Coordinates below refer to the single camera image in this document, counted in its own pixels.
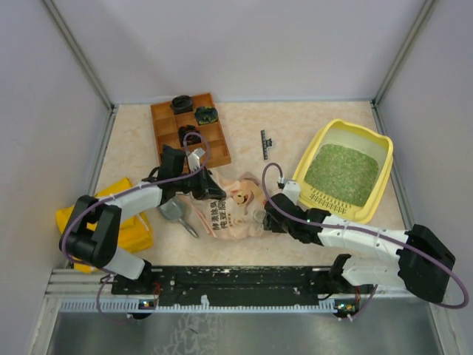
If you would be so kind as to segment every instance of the folded yellow fabric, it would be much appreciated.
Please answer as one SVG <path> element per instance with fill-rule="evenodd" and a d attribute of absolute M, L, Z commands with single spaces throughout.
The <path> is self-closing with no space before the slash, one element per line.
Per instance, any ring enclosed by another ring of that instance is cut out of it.
<path fill-rule="evenodd" d="M 130 180 L 125 177 L 124 179 L 114 183 L 106 189 L 96 194 L 96 197 L 103 197 L 108 195 L 117 194 L 123 190 L 132 187 Z M 59 231 L 64 233 L 67 221 L 74 206 L 66 209 L 60 209 L 56 211 L 56 224 L 58 225 Z M 91 230 L 95 230 L 95 225 L 90 225 Z M 144 213 L 140 213 L 136 216 L 123 221 L 120 224 L 120 232 L 118 233 L 118 246 L 129 251 L 130 253 L 136 253 L 153 246 L 153 231 L 148 219 Z M 88 265 L 74 264 L 74 269 L 82 272 L 91 272 L 96 270 L 95 268 Z"/>

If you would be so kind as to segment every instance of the litter box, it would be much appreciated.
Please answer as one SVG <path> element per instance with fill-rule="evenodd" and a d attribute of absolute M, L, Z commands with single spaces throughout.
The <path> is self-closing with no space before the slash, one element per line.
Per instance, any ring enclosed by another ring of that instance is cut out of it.
<path fill-rule="evenodd" d="M 389 137 L 343 120 L 330 122 L 317 132 L 294 173 L 299 201 L 369 222 L 389 180 L 392 151 Z"/>

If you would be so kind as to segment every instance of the gray scoop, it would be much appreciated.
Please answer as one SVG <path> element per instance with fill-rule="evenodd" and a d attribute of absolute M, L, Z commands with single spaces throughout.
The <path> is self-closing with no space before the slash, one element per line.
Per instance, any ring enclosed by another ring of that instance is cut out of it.
<path fill-rule="evenodd" d="M 193 237 L 199 237 L 195 229 L 184 220 L 186 203 L 182 202 L 178 197 L 173 197 L 157 209 L 159 209 L 164 219 L 179 222 Z"/>

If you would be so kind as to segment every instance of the wooden organizer box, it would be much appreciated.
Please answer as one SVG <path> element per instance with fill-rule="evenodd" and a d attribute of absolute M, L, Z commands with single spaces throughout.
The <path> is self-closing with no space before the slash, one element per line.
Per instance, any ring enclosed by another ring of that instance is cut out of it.
<path fill-rule="evenodd" d="M 163 102 L 151 106 L 151 113 L 153 117 L 154 136 L 156 137 L 156 146 L 158 155 L 161 157 L 163 153 L 163 146 L 171 146 L 172 148 L 181 149 L 179 135 L 177 130 L 188 124 L 196 126 L 200 134 L 208 141 L 210 146 L 210 159 L 208 161 L 208 168 L 215 168 L 217 166 L 229 164 L 231 162 L 230 153 L 228 152 L 225 136 L 223 135 L 222 126 L 220 125 L 220 117 L 217 122 L 212 124 L 205 124 L 199 126 L 195 119 L 194 113 L 197 107 L 215 107 L 212 94 L 202 94 L 192 96 L 193 112 L 186 112 L 180 115 L 175 115 L 172 112 L 171 102 Z M 192 144 L 188 146 L 192 152 L 197 148 L 206 150 L 204 143 Z M 188 167 L 184 167 L 184 172 L 188 172 Z"/>

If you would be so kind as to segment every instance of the beige table surface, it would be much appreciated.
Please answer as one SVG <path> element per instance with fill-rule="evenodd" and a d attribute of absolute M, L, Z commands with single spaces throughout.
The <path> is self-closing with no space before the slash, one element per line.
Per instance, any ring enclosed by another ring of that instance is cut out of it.
<path fill-rule="evenodd" d="M 231 164 L 216 168 L 228 178 L 249 171 L 260 177 L 267 162 L 262 158 L 260 130 L 273 139 L 270 160 L 291 178 L 299 159 L 316 132 L 335 118 L 376 130 L 368 102 L 260 102 L 217 104 Z M 149 105 L 121 105 L 99 177 L 97 191 L 128 177 L 138 183 L 158 165 Z M 276 191 L 277 172 L 268 174 Z M 331 265 L 339 248 L 302 244 L 287 234 L 264 233 L 244 240 L 217 240 L 205 233 L 195 213 L 187 221 L 197 230 L 193 238 L 180 224 L 164 220 L 158 210 L 146 212 L 154 229 L 152 248 L 138 253 L 155 265 Z M 403 229 L 398 201 L 389 181 L 370 222 L 386 229 Z"/>

